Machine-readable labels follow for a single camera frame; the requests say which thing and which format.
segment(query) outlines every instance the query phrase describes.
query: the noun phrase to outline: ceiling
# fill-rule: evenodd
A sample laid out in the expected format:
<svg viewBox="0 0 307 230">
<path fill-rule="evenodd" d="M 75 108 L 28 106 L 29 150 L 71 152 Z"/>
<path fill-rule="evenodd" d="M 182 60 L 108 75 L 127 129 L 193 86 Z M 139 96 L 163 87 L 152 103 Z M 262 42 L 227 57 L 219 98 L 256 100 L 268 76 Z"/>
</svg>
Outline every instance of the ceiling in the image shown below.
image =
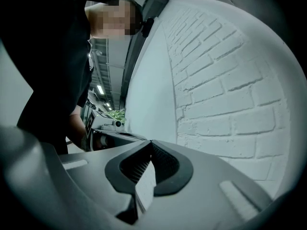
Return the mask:
<svg viewBox="0 0 307 230">
<path fill-rule="evenodd" d="M 94 90 L 98 100 L 102 101 L 104 105 L 109 103 L 111 108 L 114 109 L 115 106 L 112 98 L 112 88 L 108 69 L 107 40 L 92 38 L 91 44 L 91 58 L 94 64 L 94 71 L 92 74 L 90 90 Z M 99 92 L 98 85 L 102 87 L 104 94 Z"/>
</svg>

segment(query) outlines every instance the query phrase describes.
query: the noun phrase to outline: white surface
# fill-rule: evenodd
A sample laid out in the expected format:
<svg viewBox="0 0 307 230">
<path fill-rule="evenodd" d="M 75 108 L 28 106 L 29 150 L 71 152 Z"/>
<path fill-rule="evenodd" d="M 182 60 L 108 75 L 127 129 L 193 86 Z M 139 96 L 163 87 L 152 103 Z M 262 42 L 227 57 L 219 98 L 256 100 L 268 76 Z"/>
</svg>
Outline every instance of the white surface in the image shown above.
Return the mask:
<svg viewBox="0 0 307 230">
<path fill-rule="evenodd" d="M 78 148 L 75 144 L 71 143 L 67 146 L 68 154 L 84 152 L 82 149 Z"/>
<path fill-rule="evenodd" d="M 226 158 L 272 196 L 291 188 L 306 157 L 307 88 L 289 48 L 255 17 L 215 0 L 171 0 L 159 19 L 178 144 Z"/>
<path fill-rule="evenodd" d="M 0 41 L 0 125 L 16 126 L 33 90 L 24 80 Z"/>
<path fill-rule="evenodd" d="M 155 170 L 153 163 L 150 161 L 147 169 L 144 171 L 140 180 L 135 185 L 135 193 L 139 197 L 145 210 L 148 210 L 149 206 L 153 202 L 155 186 Z"/>
<path fill-rule="evenodd" d="M 125 129 L 147 139 L 176 143 L 175 100 L 165 35 L 156 30 L 134 78 L 126 103 Z"/>
<path fill-rule="evenodd" d="M 231 181 L 220 183 L 220 188 L 229 200 L 231 206 L 244 222 L 249 221 L 259 214 L 258 210 L 244 197 Z"/>
<path fill-rule="evenodd" d="M 78 168 L 87 164 L 87 161 L 82 159 L 74 162 L 63 163 L 63 167 L 65 170 L 70 170 L 73 168 Z"/>
<path fill-rule="evenodd" d="M 137 70 L 138 70 L 138 68 L 139 68 L 140 62 L 141 62 L 141 60 L 143 59 L 143 56 L 144 56 L 144 54 L 145 54 L 145 52 L 146 52 L 146 50 L 147 50 L 147 48 L 148 48 L 148 45 L 150 44 L 150 42 L 151 42 L 151 40 L 152 40 L 152 38 L 153 38 L 153 36 L 154 36 L 156 30 L 158 29 L 159 25 L 160 25 L 160 21 L 159 21 L 159 19 L 158 19 L 157 17 L 155 17 L 155 18 L 154 18 L 153 26 L 152 26 L 152 28 L 151 28 L 151 30 L 150 30 L 150 32 L 149 32 L 148 37 L 146 38 L 146 40 L 145 40 L 145 42 L 144 42 L 144 44 L 143 44 L 143 47 L 142 47 L 142 49 L 141 49 L 141 51 L 140 51 L 140 54 L 139 54 L 139 56 L 138 56 L 138 59 L 137 59 L 136 62 L 135 62 L 135 66 L 134 66 L 134 68 L 133 68 L 133 72 L 132 72 L 132 75 L 131 75 L 131 79 L 134 78 L 135 73 L 137 72 Z"/>
</svg>

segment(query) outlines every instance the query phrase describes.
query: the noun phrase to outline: white brick wall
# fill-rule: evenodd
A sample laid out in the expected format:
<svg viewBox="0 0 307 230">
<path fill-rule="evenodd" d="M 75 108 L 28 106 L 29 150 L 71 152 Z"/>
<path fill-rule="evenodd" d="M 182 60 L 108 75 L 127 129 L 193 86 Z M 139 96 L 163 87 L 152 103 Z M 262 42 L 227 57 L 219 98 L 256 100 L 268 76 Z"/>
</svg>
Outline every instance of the white brick wall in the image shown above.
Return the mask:
<svg viewBox="0 0 307 230">
<path fill-rule="evenodd" d="M 220 156 L 274 196 L 287 161 L 289 119 L 269 62 L 248 35 L 209 11 L 171 1 L 160 19 L 175 88 L 177 143 Z"/>
</svg>

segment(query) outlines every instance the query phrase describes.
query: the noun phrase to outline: brick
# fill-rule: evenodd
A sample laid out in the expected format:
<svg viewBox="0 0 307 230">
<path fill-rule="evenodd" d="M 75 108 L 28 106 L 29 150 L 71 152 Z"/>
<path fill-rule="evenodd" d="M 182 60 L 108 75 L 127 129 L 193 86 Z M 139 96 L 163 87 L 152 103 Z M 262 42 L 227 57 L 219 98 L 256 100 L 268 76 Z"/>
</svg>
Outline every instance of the brick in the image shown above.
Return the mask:
<svg viewBox="0 0 307 230">
<path fill-rule="evenodd" d="M 196 21 L 197 21 L 197 18 L 191 17 L 191 16 L 190 16 L 190 17 L 187 19 L 187 28 L 188 28 L 188 29 L 191 28 L 192 25 L 193 25 Z"/>
<path fill-rule="evenodd" d="M 185 88 L 186 89 L 193 89 L 200 84 L 206 83 L 216 77 L 234 69 L 237 66 L 237 61 L 234 56 L 226 57 L 219 62 L 206 67 L 205 69 L 200 70 L 197 74 L 194 74 L 189 78 L 186 82 Z"/>
<path fill-rule="evenodd" d="M 272 181 L 255 181 L 260 187 L 262 187 L 271 198 L 274 198 L 278 189 L 278 184 Z"/>
<path fill-rule="evenodd" d="M 195 128 L 192 122 L 180 122 L 178 125 L 178 133 L 186 135 L 195 135 Z"/>
<path fill-rule="evenodd" d="M 179 96 L 179 95 L 184 94 L 182 84 L 178 84 L 177 86 L 174 87 L 174 89 L 175 89 L 175 96 Z"/>
<path fill-rule="evenodd" d="M 289 124 L 290 112 L 286 107 L 286 104 L 278 102 L 274 105 L 274 114 L 276 121 L 276 128 L 285 128 Z"/>
<path fill-rule="evenodd" d="M 225 24 L 218 32 L 216 32 L 215 36 L 224 40 L 235 32 L 236 29 L 232 25 Z"/>
<path fill-rule="evenodd" d="M 259 69 L 263 78 L 274 78 L 275 77 L 275 74 L 273 74 L 272 70 L 270 69 L 270 66 L 262 57 L 257 57 L 254 59 L 254 61 L 255 61 L 255 65 Z"/>
<path fill-rule="evenodd" d="M 173 77 L 175 77 L 178 73 L 180 73 L 181 71 L 179 70 L 178 67 L 174 67 L 173 70 L 172 70 L 172 73 L 173 73 Z"/>
<path fill-rule="evenodd" d="M 182 56 L 186 57 L 189 53 L 191 53 L 194 49 L 196 49 L 200 45 L 198 40 L 194 40 L 190 43 L 183 51 Z"/>
<path fill-rule="evenodd" d="M 252 43 L 244 44 L 240 49 L 236 51 L 237 58 L 240 59 L 242 63 L 248 62 L 256 58 L 259 53 Z"/>
<path fill-rule="evenodd" d="M 176 119 L 180 120 L 182 118 L 183 118 L 183 110 L 182 110 L 182 108 L 177 108 L 176 109 Z"/>
<path fill-rule="evenodd" d="M 231 134 L 229 117 L 197 121 L 195 128 L 196 134 L 202 136 L 229 136 Z"/>
<path fill-rule="evenodd" d="M 184 59 L 185 62 L 182 64 L 182 66 L 187 67 L 189 64 L 193 63 L 198 57 L 207 53 L 219 43 L 220 40 L 217 37 L 210 37 L 205 43 L 202 43 L 197 49 L 195 49 Z"/>
<path fill-rule="evenodd" d="M 176 96 L 177 107 L 191 105 L 192 99 L 189 93 L 184 93 L 184 95 Z"/>
<path fill-rule="evenodd" d="M 231 160 L 230 164 L 253 180 L 265 180 L 269 173 L 271 160 Z"/>
<path fill-rule="evenodd" d="M 276 78 L 264 79 L 252 86 L 256 105 L 270 104 L 282 98 L 282 88 Z"/>
<path fill-rule="evenodd" d="M 182 61 L 182 56 L 177 55 L 177 56 L 172 56 L 171 57 L 171 66 L 174 68 L 176 65 L 178 65 Z"/>
<path fill-rule="evenodd" d="M 272 108 L 251 110 L 248 113 L 233 117 L 236 134 L 261 134 L 272 131 L 275 127 L 274 112 Z"/>
<path fill-rule="evenodd" d="M 213 17 L 212 15 L 206 15 L 204 20 L 203 20 L 203 24 L 204 25 L 210 25 L 212 22 L 214 22 L 216 20 L 215 17 Z"/>
<path fill-rule="evenodd" d="M 205 18 L 204 16 L 207 16 L 207 15 L 202 11 L 198 11 L 198 13 L 195 15 L 195 17 L 198 19 L 201 19 L 201 21 L 203 21 L 203 19 Z"/>
<path fill-rule="evenodd" d="M 191 42 L 203 31 L 203 27 L 198 27 L 180 44 L 177 48 L 176 53 L 179 54 L 185 47 L 188 47 Z"/>
<path fill-rule="evenodd" d="M 285 155 L 272 158 L 268 180 L 279 181 L 282 179 L 286 166 L 287 157 Z"/>
<path fill-rule="evenodd" d="M 191 65 L 187 67 L 187 73 L 189 76 L 191 76 L 195 72 L 198 72 L 199 70 L 204 69 L 212 64 L 213 64 L 213 61 L 210 58 L 210 56 L 208 54 L 205 54 L 199 57 Z"/>
<path fill-rule="evenodd" d="M 182 44 L 183 41 L 186 40 L 187 37 L 188 37 L 191 33 L 192 33 L 191 30 L 187 30 L 187 31 L 180 37 L 180 39 L 178 40 L 177 44 L 179 44 L 179 45 Z"/>
<path fill-rule="evenodd" d="M 229 158 L 251 158 L 255 153 L 255 138 L 203 139 L 199 151 Z"/>
<path fill-rule="evenodd" d="M 170 59 L 174 58 L 176 56 L 176 46 L 172 45 L 172 47 L 170 47 L 169 51 L 168 51 L 168 55 L 170 57 Z"/>
<path fill-rule="evenodd" d="M 176 32 L 178 32 L 178 30 L 182 26 L 182 24 L 184 24 L 184 22 L 186 21 L 187 18 L 188 18 L 188 15 L 182 16 L 179 19 L 177 19 L 175 24 L 173 25 L 173 27 L 168 31 L 168 37 L 167 38 L 174 36 L 176 34 Z"/>
<path fill-rule="evenodd" d="M 185 111 L 186 118 L 209 117 L 221 114 L 234 113 L 253 107 L 253 100 L 246 89 L 228 95 L 220 95 L 194 104 Z"/>
<path fill-rule="evenodd" d="M 166 31 L 169 33 L 171 29 L 175 26 L 178 20 L 182 18 L 182 16 L 187 12 L 187 10 L 179 9 L 177 12 L 173 15 L 172 20 L 169 22 L 169 26 L 166 29 Z"/>
<path fill-rule="evenodd" d="M 283 155 L 289 145 L 285 130 L 263 134 L 257 137 L 257 158 Z"/>
<path fill-rule="evenodd" d="M 196 88 L 192 92 L 192 96 L 194 98 L 194 102 L 201 102 L 204 100 L 208 100 L 215 96 L 223 94 L 223 88 L 219 80 L 213 80 L 208 82 L 198 88 Z"/>
<path fill-rule="evenodd" d="M 186 145 L 186 138 L 184 136 L 177 137 L 177 145 L 185 146 Z"/>
<path fill-rule="evenodd" d="M 210 55 L 213 59 L 220 59 L 225 57 L 241 47 L 243 44 L 242 40 L 239 37 L 235 37 L 234 35 L 227 38 L 210 52 Z"/>
<path fill-rule="evenodd" d="M 196 138 L 188 138 L 187 139 L 187 148 L 191 149 L 199 149 L 201 147 L 201 143 Z"/>
<path fill-rule="evenodd" d="M 172 41 L 172 44 L 176 43 L 176 42 L 178 41 L 178 39 L 182 36 L 182 34 L 185 32 L 184 29 L 186 28 L 186 26 L 187 26 L 187 24 L 185 24 L 185 23 L 183 23 L 183 24 L 181 25 L 180 30 L 178 30 L 178 31 L 176 32 L 176 34 L 175 34 L 175 37 L 174 37 L 174 39 L 173 39 L 173 41 Z"/>
<path fill-rule="evenodd" d="M 247 85 L 255 83 L 262 79 L 259 70 L 253 61 L 245 63 L 243 66 L 236 68 L 232 72 L 225 74 L 223 85 L 228 91 L 241 89 Z"/>
<path fill-rule="evenodd" d="M 204 26 L 202 25 L 202 19 L 200 18 L 200 19 L 198 19 L 191 27 L 190 27 L 190 29 L 191 29 L 191 31 L 194 31 L 197 27 L 202 27 L 202 28 L 204 28 Z"/>
<path fill-rule="evenodd" d="M 218 22 L 212 23 L 208 28 L 206 28 L 199 36 L 199 39 L 201 41 L 205 41 L 207 38 L 209 38 L 211 35 L 213 35 L 215 32 L 217 32 L 222 25 Z"/>
<path fill-rule="evenodd" d="M 183 28 L 184 28 L 186 25 L 187 25 L 186 23 L 182 23 L 182 24 L 180 25 L 180 27 L 176 30 L 175 36 L 177 36 L 177 35 L 183 30 Z"/>
<path fill-rule="evenodd" d="M 181 71 L 180 73 L 178 73 L 176 76 L 173 77 L 174 85 L 176 86 L 177 84 L 185 80 L 187 77 L 188 77 L 187 73 L 185 71 Z"/>
</svg>

